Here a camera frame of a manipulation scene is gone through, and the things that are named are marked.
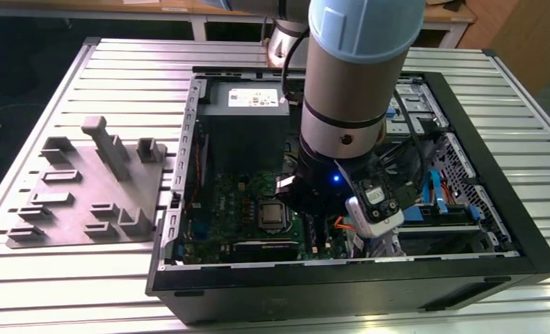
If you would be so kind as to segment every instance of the wooden desk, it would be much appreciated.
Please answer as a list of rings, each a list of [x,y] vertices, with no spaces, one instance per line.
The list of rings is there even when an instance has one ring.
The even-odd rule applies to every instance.
[[[94,19],[162,19],[192,23],[195,40],[207,40],[207,22],[263,23],[263,18],[220,10],[199,0],[162,0],[160,3],[124,5],[122,0],[0,0],[0,15]],[[440,47],[455,48],[476,16],[468,7],[459,12],[428,6],[424,29],[447,31]]]

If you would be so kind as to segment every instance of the metal worktable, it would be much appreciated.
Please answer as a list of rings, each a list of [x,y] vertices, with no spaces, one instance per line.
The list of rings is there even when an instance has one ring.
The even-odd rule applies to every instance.
[[[90,39],[54,94],[0,186],[0,230],[18,221],[8,212],[27,202],[48,162],[39,150],[48,136],[90,143],[87,114],[108,119],[108,132],[127,143],[154,136],[174,155],[192,65],[263,66],[257,43]],[[413,49],[407,70],[443,72],[496,160],[550,244],[550,119],[499,58],[473,50]],[[170,201],[162,191],[159,205]],[[152,243],[11,250],[0,234],[0,331],[72,333],[186,330],[146,279]],[[397,333],[550,332],[550,279],[501,292],[452,312],[228,324],[250,331]]]

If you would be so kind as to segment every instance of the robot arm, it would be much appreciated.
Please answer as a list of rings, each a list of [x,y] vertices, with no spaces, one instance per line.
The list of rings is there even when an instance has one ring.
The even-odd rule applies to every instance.
[[[279,182],[277,196],[312,216],[349,212],[360,236],[379,237],[404,218],[372,150],[408,48],[424,23],[425,0],[206,2],[308,21],[299,167],[292,180]]]

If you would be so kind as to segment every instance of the blue cable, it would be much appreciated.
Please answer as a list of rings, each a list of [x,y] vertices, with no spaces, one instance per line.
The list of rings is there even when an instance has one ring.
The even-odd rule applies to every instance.
[[[429,195],[429,192],[431,192],[429,181],[433,183],[433,199],[431,198],[432,196]],[[431,169],[425,174],[424,190],[421,192],[423,192],[421,195],[424,197],[424,202],[429,204],[437,203],[439,208],[440,208],[440,213],[447,214],[448,208],[445,206],[445,201],[444,201],[443,179],[436,169]]]

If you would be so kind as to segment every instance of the motherboard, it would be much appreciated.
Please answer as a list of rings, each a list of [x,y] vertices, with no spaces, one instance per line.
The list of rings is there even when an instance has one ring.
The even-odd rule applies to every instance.
[[[316,233],[300,214],[275,198],[277,174],[216,174],[210,210],[190,209],[186,263],[215,264],[325,260],[347,257],[345,236],[333,231],[323,248],[305,240]]]

